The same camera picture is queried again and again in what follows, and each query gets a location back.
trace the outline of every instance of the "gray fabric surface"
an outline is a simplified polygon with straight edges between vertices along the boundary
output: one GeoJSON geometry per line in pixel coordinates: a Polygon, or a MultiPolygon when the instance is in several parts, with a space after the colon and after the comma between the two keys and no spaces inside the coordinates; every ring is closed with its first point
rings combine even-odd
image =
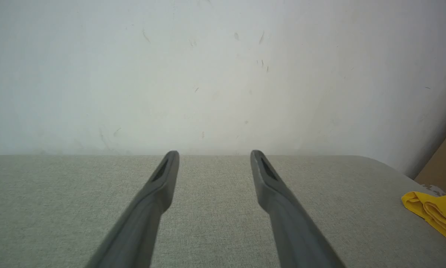
{"type": "MultiPolygon", "coordinates": [[[[158,156],[0,156],[0,268],[81,267],[158,156]]],[[[446,238],[406,210],[430,193],[358,156],[269,156],[347,267],[446,267],[446,238]]],[[[277,267],[248,156],[182,156],[153,267],[277,267]]]]}

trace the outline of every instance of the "yellow fabric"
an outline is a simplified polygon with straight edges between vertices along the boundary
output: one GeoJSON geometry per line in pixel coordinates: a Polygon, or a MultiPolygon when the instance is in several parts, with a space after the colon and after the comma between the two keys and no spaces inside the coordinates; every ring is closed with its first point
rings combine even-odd
{"type": "Polygon", "coordinates": [[[403,205],[425,219],[446,237],[446,195],[434,197],[420,192],[409,192],[401,197],[403,205]]]}

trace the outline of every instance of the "white wall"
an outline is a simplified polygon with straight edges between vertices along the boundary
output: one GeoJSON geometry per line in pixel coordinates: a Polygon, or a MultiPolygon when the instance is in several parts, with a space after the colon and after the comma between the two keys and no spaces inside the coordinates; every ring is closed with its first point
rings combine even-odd
{"type": "Polygon", "coordinates": [[[445,135],[446,0],[0,0],[0,154],[259,148],[410,174],[445,135]]]}

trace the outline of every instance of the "cloth fold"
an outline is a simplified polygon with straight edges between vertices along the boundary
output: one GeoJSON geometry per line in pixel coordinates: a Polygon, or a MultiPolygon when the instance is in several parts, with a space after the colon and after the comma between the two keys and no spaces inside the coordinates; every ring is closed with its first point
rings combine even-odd
{"type": "Polygon", "coordinates": [[[409,211],[425,219],[446,237],[446,195],[434,197],[420,192],[409,192],[401,197],[401,200],[409,211]]]}

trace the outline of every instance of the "yellow cloth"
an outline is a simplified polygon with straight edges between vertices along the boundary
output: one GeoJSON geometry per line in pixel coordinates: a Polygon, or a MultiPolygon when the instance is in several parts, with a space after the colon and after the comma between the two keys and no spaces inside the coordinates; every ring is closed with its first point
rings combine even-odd
{"type": "Polygon", "coordinates": [[[401,197],[403,205],[425,219],[446,237],[446,195],[434,197],[420,192],[409,192],[401,197]]]}

